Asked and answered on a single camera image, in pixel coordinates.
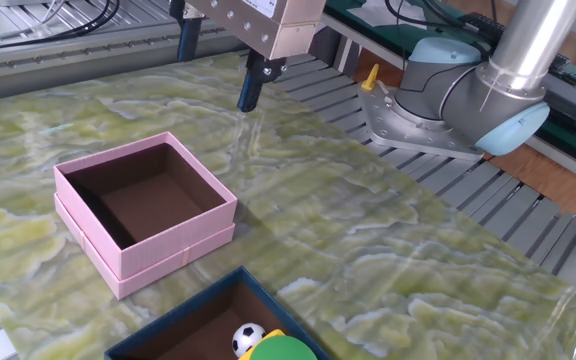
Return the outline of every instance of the yellow lever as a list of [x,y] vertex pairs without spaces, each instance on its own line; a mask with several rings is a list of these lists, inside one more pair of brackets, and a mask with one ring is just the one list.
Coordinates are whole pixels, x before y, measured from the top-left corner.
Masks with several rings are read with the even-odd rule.
[[364,90],[372,91],[375,88],[375,81],[377,81],[377,73],[379,73],[379,64],[375,64],[368,75],[368,79],[361,84],[361,88]]

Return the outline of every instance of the dark blue box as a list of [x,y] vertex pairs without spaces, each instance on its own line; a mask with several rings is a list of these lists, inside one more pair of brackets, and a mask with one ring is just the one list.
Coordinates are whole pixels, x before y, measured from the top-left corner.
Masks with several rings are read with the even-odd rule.
[[280,329],[308,345],[318,360],[331,360],[243,267],[113,346],[105,359],[237,360],[232,336],[249,322],[267,332]]

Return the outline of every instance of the open pink box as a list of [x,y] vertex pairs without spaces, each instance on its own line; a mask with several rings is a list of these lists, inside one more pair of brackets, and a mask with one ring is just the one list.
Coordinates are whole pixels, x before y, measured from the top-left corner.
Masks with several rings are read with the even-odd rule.
[[170,133],[59,164],[55,180],[59,215],[113,291],[232,240],[237,198]]

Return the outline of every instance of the soccer ball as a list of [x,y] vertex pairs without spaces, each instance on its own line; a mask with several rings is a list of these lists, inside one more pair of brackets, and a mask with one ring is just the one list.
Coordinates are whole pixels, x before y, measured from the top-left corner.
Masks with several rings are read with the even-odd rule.
[[253,346],[266,336],[266,330],[261,326],[253,323],[243,324],[232,337],[232,349],[235,351],[237,358],[246,354]]

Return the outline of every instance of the black cable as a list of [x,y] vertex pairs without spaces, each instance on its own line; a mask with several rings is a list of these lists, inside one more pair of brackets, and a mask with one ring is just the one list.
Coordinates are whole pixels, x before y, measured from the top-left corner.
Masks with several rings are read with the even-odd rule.
[[428,8],[428,10],[430,10],[430,12],[435,14],[436,17],[443,20],[446,24],[451,24],[458,27],[462,27],[465,25],[459,19],[453,17],[446,10],[444,10],[444,8],[439,6],[434,0],[421,0],[421,1],[424,3],[424,5],[426,5],[426,7]]
[[0,49],[15,47],[15,46],[43,44],[43,43],[48,43],[48,42],[53,42],[53,41],[74,39],[74,38],[89,34],[93,31],[99,29],[100,27],[106,25],[117,14],[117,12],[119,11],[119,7],[120,7],[120,0],[114,0],[114,1],[115,1],[115,8],[113,9],[113,11],[110,13],[109,16],[106,16],[106,14],[108,13],[108,9],[110,8],[110,4],[112,2],[111,0],[106,1],[106,5],[105,5],[104,9],[102,10],[101,14],[99,14],[99,16],[97,16],[95,19],[93,19],[93,20],[89,21],[88,23],[83,24],[77,28],[74,28],[74,29],[71,29],[68,31],[64,31],[62,33],[52,35],[52,36],[42,38],[42,39],[35,39],[35,40],[28,40],[28,41],[23,41],[23,42],[16,42],[16,43],[11,43],[11,44],[0,45]]
[[[436,73],[430,75],[430,77],[428,77],[428,79],[426,79],[426,82],[424,83],[424,86],[421,88],[421,90],[415,90],[415,89],[403,89],[400,88],[399,91],[410,91],[410,92],[417,92],[417,93],[422,93],[426,90],[426,86],[428,85],[428,83],[430,82],[430,80],[432,80],[433,77],[451,71],[451,70],[455,70],[457,68],[463,67],[463,66],[468,66],[469,64],[459,64],[456,66],[453,66],[451,68],[445,69],[445,70],[441,70],[441,71],[437,71]],[[475,64],[471,64],[471,67],[468,69],[468,71],[472,71],[472,66],[474,66]]]
[[466,34],[469,34],[471,36],[475,36],[478,37],[479,39],[483,40],[485,43],[490,44],[490,40],[488,38],[486,38],[485,36],[471,31],[465,27],[460,27],[460,26],[456,26],[456,25],[452,25],[452,24],[443,24],[443,23],[435,23],[435,22],[430,22],[430,21],[422,21],[422,20],[417,20],[417,19],[412,19],[409,18],[407,16],[401,15],[400,13],[398,13],[397,11],[395,11],[395,9],[392,7],[392,5],[390,4],[390,0],[385,0],[386,3],[386,8],[388,9],[388,11],[395,16],[396,18],[402,20],[402,21],[406,21],[409,22],[411,24],[417,24],[417,25],[424,25],[424,26],[431,26],[431,27],[436,27],[439,29],[451,29],[451,30],[458,30],[461,32],[464,32]]
[[490,0],[490,5],[492,6],[492,20],[495,24],[498,24],[497,21],[497,4],[495,4],[495,0]]

